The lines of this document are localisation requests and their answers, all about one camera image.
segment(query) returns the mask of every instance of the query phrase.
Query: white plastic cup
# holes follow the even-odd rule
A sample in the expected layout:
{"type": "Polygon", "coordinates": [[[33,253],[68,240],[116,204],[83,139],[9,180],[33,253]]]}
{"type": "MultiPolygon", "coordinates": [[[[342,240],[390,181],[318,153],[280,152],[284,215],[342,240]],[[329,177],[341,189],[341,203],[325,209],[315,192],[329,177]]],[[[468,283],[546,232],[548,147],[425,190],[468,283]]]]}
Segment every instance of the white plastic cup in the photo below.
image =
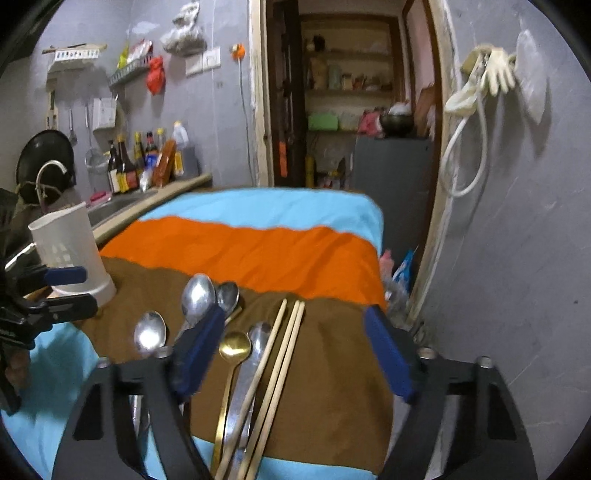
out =
{"type": "Polygon", "coordinates": [[[84,283],[53,287],[55,293],[59,296],[90,293],[99,307],[115,296],[115,284],[100,258],[84,203],[48,213],[29,224],[29,230],[45,265],[86,269],[88,276],[84,283]]]}

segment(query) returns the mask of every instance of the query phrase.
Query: gold spoon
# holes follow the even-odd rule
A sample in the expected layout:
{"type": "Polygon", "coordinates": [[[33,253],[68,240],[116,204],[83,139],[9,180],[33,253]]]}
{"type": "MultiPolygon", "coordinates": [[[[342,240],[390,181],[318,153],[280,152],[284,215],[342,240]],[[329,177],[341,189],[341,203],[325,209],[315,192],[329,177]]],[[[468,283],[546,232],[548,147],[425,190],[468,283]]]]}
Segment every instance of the gold spoon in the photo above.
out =
{"type": "Polygon", "coordinates": [[[217,420],[216,443],[213,445],[212,465],[210,471],[215,476],[217,467],[222,460],[222,443],[224,428],[226,426],[226,416],[228,415],[228,402],[230,399],[230,389],[232,388],[232,378],[234,370],[244,360],[246,360],[252,350],[251,340],[246,333],[230,332],[227,333],[220,343],[220,355],[230,364],[230,372],[226,381],[226,388],[222,397],[222,408],[217,420]]]}

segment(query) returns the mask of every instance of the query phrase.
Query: electrical outlet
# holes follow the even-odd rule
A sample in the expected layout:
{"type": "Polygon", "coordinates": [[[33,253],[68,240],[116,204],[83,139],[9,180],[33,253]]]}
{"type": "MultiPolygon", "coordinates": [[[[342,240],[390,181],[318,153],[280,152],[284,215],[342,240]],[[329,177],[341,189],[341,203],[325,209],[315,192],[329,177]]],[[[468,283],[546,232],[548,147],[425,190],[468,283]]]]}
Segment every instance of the electrical outlet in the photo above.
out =
{"type": "Polygon", "coordinates": [[[203,71],[203,55],[193,55],[185,60],[185,75],[187,77],[203,71]]]}
{"type": "Polygon", "coordinates": [[[203,53],[203,70],[222,66],[222,48],[216,47],[203,53]]]}

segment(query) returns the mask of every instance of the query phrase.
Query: dark brown door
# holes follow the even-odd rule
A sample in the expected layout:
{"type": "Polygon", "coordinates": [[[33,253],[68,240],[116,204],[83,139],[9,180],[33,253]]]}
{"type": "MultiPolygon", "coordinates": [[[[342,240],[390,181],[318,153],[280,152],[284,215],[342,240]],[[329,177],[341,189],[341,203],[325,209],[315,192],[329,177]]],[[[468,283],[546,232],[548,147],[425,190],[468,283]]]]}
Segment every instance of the dark brown door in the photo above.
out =
{"type": "Polygon", "coordinates": [[[276,186],[306,182],[306,104],[297,0],[267,2],[273,171],[276,186]]]}

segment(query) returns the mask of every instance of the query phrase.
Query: wooden chopstick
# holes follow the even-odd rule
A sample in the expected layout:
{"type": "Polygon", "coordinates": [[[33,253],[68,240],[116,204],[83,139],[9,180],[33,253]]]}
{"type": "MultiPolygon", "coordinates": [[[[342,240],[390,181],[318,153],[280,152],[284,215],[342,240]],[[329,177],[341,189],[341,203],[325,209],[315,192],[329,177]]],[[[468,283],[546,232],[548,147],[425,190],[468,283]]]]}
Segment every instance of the wooden chopstick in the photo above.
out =
{"type": "MultiPolygon", "coordinates": [[[[248,445],[246,447],[246,452],[244,455],[244,460],[240,465],[240,471],[238,473],[238,480],[242,480],[243,478],[243,470],[248,468],[248,473],[246,474],[246,480],[255,480],[256,473],[258,472],[259,464],[261,463],[261,459],[263,453],[265,451],[265,447],[267,446],[267,440],[269,439],[269,434],[271,433],[271,426],[273,425],[273,420],[275,419],[275,414],[277,413],[277,406],[279,405],[279,400],[281,399],[281,393],[283,392],[283,387],[285,386],[285,379],[287,377],[287,372],[289,370],[291,364],[291,357],[293,356],[294,348],[296,347],[296,340],[298,333],[300,332],[300,325],[302,317],[304,316],[304,308],[306,304],[301,302],[297,312],[297,318],[295,321],[295,325],[293,326],[293,331],[291,332],[289,345],[287,347],[287,352],[285,353],[285,357],[281,363],[281,373],[279,375],[279,379],[277,379],[277,383],[273,390],[273,396],[271,399],[271,404],[269,405],[269,409],[266,412],[264,417],[264,425],[261,430],[260,436],[258,441],[256,438],[251,437],[252,443],[256,443],[256,450],[254,451],[254,455],[252,454],[252,447],[251,441],[249,440],[248,445]]],[[[264,414],[261,411],[256,418],[258,423],[259,418],[264,414]]]]}
{"type": "Polygon", "coordinates": [[[277,354],[275,365],[273,366],[273,372],[271,373],[271,378],[269,379],[269,383],[267,384],[265,397],[263,398],[261,408],[259,409],[259,414],[256,417],[254,428],[252,429],[250,437],[248,439],[248,443],[246,444],[246,451],[244,453],[244,457],[242,458],[242,462],[240,464],[236,480],[242,480],[245,477],[246,471],[248,470],[248,465],[250,464],[252,458],[252,454],[255,451],[256,441],[258,440],[259,435],[261,434],[261,430],[263,428],[263,424],[265,421],[265,416],[267,415],[269,405],[271,404],[271,400],[273,398],[273,392],[275,391],[275,386],[277,385],[277,378],[279,377],[279,374],[281,372],[281,365],[283,363],[283,359],[285,358],[285,352],[287,351],[287,347],[290,343],[291,332],[293,331],[293,327],[296,323],[295,320],[297,318],[299,308],[300,302],[297,301],[294,303],[294,307],[291,311],[290,321],[287,324],[285,334],[283,335],[283,341],[281,342],[281,347],[279,349],[279,353],[277,354]]]}
{"type": "Polygon", "coordinates": [[[220,465],[217,468],[215,480],[223,480],[226,476],[226,471],[228,470],[228,466],[230,465],[230,461],[232,460],[232,456],[234,455],[234,450],[236,449],[236,445],[238,444],[238,439],[240,438],[240,435],[242,433],[242,428],[246,420],[246,415],[248,415],[248,410],[250,410],[251,408],[252,399],[255,397],[256,388],[258,387],[258,384],[261,381],[262,373],[265,370],[267,362],[269,361],[269,356],[271,355],[271,351],[273,350],[275,338],[277,338],[277,334],[279,333],[279,329],[281,328],[281,321],[283,320],[283,315],[285,313],[286,308],[287,299],[284,299],[283,302],[281,302],[279,313],[277,313],[277,318],[275,319],[275,323],[273,324],[273,330],[269,335],[269,340],[267,341],[267,346],[265,347],[265,351],[262,354],[259,366],[256,369],[254,377],[252,378],[251,386],[248,387],[248,391],[246,392],[246,397],[244,398],[244,402],[242,403],[240,413],[238,414],[238,420],[236,421],[234,432],[224,445],[222,461],[220,462],[220,465]]]}

